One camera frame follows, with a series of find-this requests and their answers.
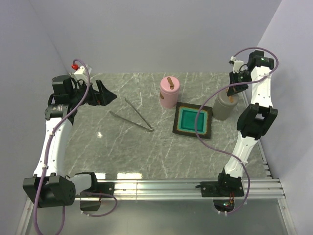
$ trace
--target gray marble surface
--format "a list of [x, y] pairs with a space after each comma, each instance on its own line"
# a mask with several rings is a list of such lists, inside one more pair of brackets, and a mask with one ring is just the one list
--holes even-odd
[[[175, 108], [159, 104], [159, 84], [163, 77], [174, 76], [181, 83], [179, 101], [203, 104], [210, 94], [227, 85], [227, 73], [118, 73], [97, 74], [92, 78], [118, 98], [108, 106], [79, 108], [68, 141], [65, 173], [94, 171], [116, 178], [203, 178], [217, 177], [229, 160], [225, 154], [207, 149], [196, 138], [172, 133]], [[113, 117], [116, 114], [147, 126], [128, 105], [127, 98], [155, 129], [147, 132]], [[213, 107], [214, 100], [207, 106]], [[237, 140], [236, 123], [245, 109], [243, 97], [226, 121], [212, 119], [208, 144], [232, 152]], [[252, 178], [266, 177], [263, 160], [256, 145], [248, 159]]]

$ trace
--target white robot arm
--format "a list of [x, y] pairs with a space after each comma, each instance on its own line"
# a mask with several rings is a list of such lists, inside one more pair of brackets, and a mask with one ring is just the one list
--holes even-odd
[[[278, 111], [273, 108], [270, 98], [270, 80], [274, 69], [274, 60], [264, 57], [264, 52], [256, 50], [249, 55], [247, 69], [241, 71], [243, 61], [238, 61], [231, 57], [230, 63], [233, 64], [233, 71], [229, 73], [230, 84], [227, 95], [231, 96], [243, 92], [248, 88], [242, 82], [253, 82], [266, 79], [252, 84], [252, 99], [249, 106], [240, 115], [237, 122], [238, 138], [233, 151], [243, 164], [247, 163], [248, 157], [261, 136], [265, 135], [275, 118]], [[243, 166], [235, 158], [230, 158], [218, 176], [218, 180], [213, 182], [201, 182], [197, 188], [201, 188], [202, 197], [227, 197], [244, 196], [242, 185]]]
[[[271, 71], [269, 67], [260, 66], [254, 67], [251, 72], [252, 81], [257, 81], [263, 78], [266, 74]], [[270, 80], [271, 75], [267, 77], [264, 81], [260, 83], [252, 84], [252, 99], [251, 104], [259, 104], [260, 107], [264, 107], [269, 109], [273, 107], [271, 98], [270, 98]], [[234, 148], [233, 154], [238, 156], [243, 163], [246, 163], [248, 157], [254, 147], [254, 145], [258, 142], [258, 138], [245, 136], [238, 131], [237, 143]], [[234, 158], [230, 158], [229, 162], [225, 165], [225, 173], [229, 174], [231, 177], [238, 178], [243, 176], [243, 167], [242, 165]]]
[[[65, 178], [63, 172], [66, 144], [77, 111], [61, 124], [55, 134], [52, 133], [54, 127], [80, 102], [87, 90], [85, 68], [77, 66], [74, 69], [76, 72], [72, 76], [62, 75], [52, 79], [54, 93], [50, 96], [48, 107], [45, 110], [46, 132], [43, 150], [33, 177], [25, 178], [23, 182], [24, 191], [34, 202], [40, 176], [43, 173], [43, 168], [46, 167], [38, 202], [38, 206], [41, 208], [68, 206], [74, 202], [75, 195], [82, 191], [87, 189], [90, 192], [99, 190], [94, 172], [79, 173], [70, 179]], [[87, 69], [90, 73], [91, 67], [87, 66]], [[82, 104], [106, 106], [116, 99], [117, 96], [107, 90], [101, 80], [96, 80], [96, 84], [99, 91], [94, 90], [91, 84]], [[44, 165], [45, 151], [50, 135], [54, 135], [54, 137], [50, 145], [47, 165]]]

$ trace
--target pink jar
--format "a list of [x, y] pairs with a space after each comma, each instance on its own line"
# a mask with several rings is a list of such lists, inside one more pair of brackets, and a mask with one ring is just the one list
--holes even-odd
[[160, 84], [160, 103], [165, 108], [173, 108], [178, 101], [180, 83], [175, 77], [165, 77]]

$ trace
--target metal tongs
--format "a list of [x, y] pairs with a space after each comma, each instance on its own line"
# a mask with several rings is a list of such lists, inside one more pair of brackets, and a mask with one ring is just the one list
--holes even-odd
[[136, 113], [138, 113], [138, 115], [142, 118], [142, 120], [144, 120], [144, 122], [150, 127], [150, 129], [148, 129], [148, 128], [142, 126], [142, 125], [139, 125], [139, 124], [137, 124], [137, 123], [135, 123], [135, 122], [133, 122], [133, 121], [130, 121], [130, 120], [126, 119], [126, 118], [123, 118], [123, 117], [117, 115], [116, 113], [112, 112], [111, 110], [110, 110], [110, 114], [112, 114], [114, 117], [120, 118], [120, 119], [122, 119], [122, 120], [124, 120], [124, 121], [127, 121], [127, 122], [129, 122], [129, 123], [131, 123], [131, 124], [133, 124], [133, 125], [135, 125], [135, 126], [138, 126], [138, 127], [142, 128], [142, 129], [144, 129], [144, 130], [146, 130], [146, 131], [153, 132], [154, 129], [152, 128], [152, 126], [151, 126], [151, 125], [147, 122], [147, 120], [140, 114], [140, 112], [134, 107], [134, 105], [132, 105], [132, 103], [131, 103], [127, 98], [125, 98], [125, 101], [126, 101], [126, 103], [128, 103], [128, 104], [136, 111]]

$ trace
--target gray container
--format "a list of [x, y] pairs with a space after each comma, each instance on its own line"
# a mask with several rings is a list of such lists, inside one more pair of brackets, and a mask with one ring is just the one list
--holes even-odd
[[238, 104], [238, 94], [227, 96], [227, 90], [218, 93], [215, 100], [212, 115], [215, 119], [224, 121], [229, 118], [231, 111]]

